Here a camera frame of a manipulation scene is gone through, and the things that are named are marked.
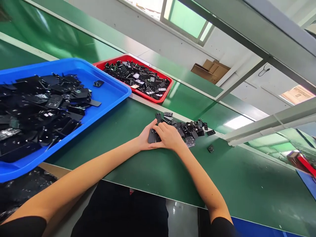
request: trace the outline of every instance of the white label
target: white label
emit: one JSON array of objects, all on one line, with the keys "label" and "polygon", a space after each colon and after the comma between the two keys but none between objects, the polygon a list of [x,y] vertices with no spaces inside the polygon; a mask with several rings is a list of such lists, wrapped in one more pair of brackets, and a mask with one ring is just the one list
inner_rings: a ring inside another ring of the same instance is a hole
[{"label": "white label", "polygon": [[144,84],[144,82],[142,82],[141,80],[135,80],[137,83],[139,83],[139,84]]}]

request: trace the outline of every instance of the window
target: window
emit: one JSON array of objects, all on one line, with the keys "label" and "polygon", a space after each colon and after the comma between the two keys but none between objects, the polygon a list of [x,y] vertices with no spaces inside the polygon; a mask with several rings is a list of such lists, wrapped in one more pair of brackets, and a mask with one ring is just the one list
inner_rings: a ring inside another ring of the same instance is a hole
[{"label": "window", "polygon": [[201,46],[204,46],[214,28],[212,23],[178,0],[126,1]]},{"label": "window", "polygon": [[299,104],[303,101],[309,100],[310,98],[315,97],[313,93],[302,87],[301,85],[298,85],[294,87],[293,89],[284,92],[282,95],[280,95],[282,98],[286,99],[287,101],[290,101],[292,104]]}]

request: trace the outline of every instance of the white wall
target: white wall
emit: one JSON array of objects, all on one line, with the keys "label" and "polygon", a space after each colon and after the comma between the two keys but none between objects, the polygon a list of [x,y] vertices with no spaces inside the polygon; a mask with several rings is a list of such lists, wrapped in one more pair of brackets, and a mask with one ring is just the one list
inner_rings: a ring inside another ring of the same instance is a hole
[{"label": "white wall", "polygon": [[[169,32],[161,26],[161,22],[149,20],[119,0],[66,1],[189,70],[194,63],[203,64],[206,59],[213,61],[214,58],[233,67],[250,52],[218,28],[214,29],[203,48],[198,45],[192,46],[179,36],[179,33]],[[316,7],[315,0],[269,1],[297,23],[302,22],[308,11]],[[234,78],[243,76],[259,59],[253,54],[221,87],[225,88]],[[247,80],[251,85],[244,82],[232,94],[270,115],[288,108],[287,103],[266,90],[280,95],[295,87],[296,83],[272,67],[264,76],[257,75],[258,73],[255,73]]]}]

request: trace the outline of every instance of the green conveyor belt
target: green conveyor belt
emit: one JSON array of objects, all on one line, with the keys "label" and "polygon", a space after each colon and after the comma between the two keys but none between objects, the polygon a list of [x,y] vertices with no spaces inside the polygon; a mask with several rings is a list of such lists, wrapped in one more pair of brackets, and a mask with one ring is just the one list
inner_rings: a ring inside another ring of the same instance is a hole
[{"label": "green conveyor belt", "polygon": [[[47,162],[75,169],[136,137],[156,112],[127,98]],[[210,144],[213,153],[207,150]],[[215,136],[198,138],[191,151],[222,193],[232,216],[301,235],[315,233],[316,212],[311,210],[316,210],[316,202],[296,171],[241,147],[230,147]],[[204,207],[189,173],[170,150],[140,152],[104,179]]]},{"label": "green conveyor belt", "polygon": [[[33,7],[20,8],[25,4],[21,1],[13,2],[20,5],[10,9],[10,14],[14,15],[11,22],[0,22],[1,32],[58,58],[81,57],[95,62],[121,54]],[[21,14],[25,14],[27,24],[22,24],[22,18],[18,18]],[[61,29],[59,34],[52,33],[56,29]],[[0,54],[5,59],[0,69],[44,61],[3,41],[0,41]],[[190,119],[203,118],[209,127],[222,133],[231,131],[225,126],[226,122],[240,116],[177,82],[162,106]],[[154,119],[155,112],[128,98],[47,162],[74,169],[137,136]],[[211,143],[215,148],[212,154],[206,149]],[[215,136],[199,138],[192,152],[223,194],[232,216],[303,236],[316,233],[316,202],[295,171],[241,147],[232,148]],[[141,152],[105,179],[204,206],[185,167],[169,150]]]}]

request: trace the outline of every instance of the blue plastic tray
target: blue plastic tray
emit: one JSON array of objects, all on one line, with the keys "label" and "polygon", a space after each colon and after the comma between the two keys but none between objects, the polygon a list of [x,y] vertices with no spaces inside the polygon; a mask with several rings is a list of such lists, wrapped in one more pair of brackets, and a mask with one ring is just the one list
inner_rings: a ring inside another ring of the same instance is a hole
[{"label": "blue plastic tray", "polygon": [[[64,146],[67,142],[89,127],[104,114],[109,112],[112,108],[117,106],[132,93],[131,89],[127,85],[104,73],[88,62],[82,59],[74,58],[2,70],[0,71],[0,82],[11,84],[16,79],[34,75],[51,75],[52,72],[56,74],[77,74],[82,84],[85,85],[86,88],[92,90],[92,99],[100,101],[102,104],[99,107],[92,106],[88,108],[86,110],[86,115],[82,119],[83,125],[49,150],[46,151],[47,147],[43,147],[14,163],[0,161],[1,183],[15,179],[35,168],[38,164],[46,160],[54,152]],[[105,83],[101,87],[94,87],[93,82],[97,80],[102,80]]]}]

